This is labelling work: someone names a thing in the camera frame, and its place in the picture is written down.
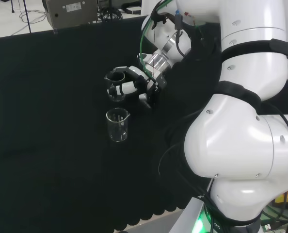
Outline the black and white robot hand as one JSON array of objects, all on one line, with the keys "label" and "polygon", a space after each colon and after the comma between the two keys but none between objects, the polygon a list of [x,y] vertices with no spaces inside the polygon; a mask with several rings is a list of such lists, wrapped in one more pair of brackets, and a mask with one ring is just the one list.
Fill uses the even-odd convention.
[{"label": "black and white robot hand", "polygon": [[161,90],[167,85],[162,73],[149,77],[135,66],[116,67],[104,77],[111,101],[121,102],[138,96],[140,103],[151,109],[157,102]]}]

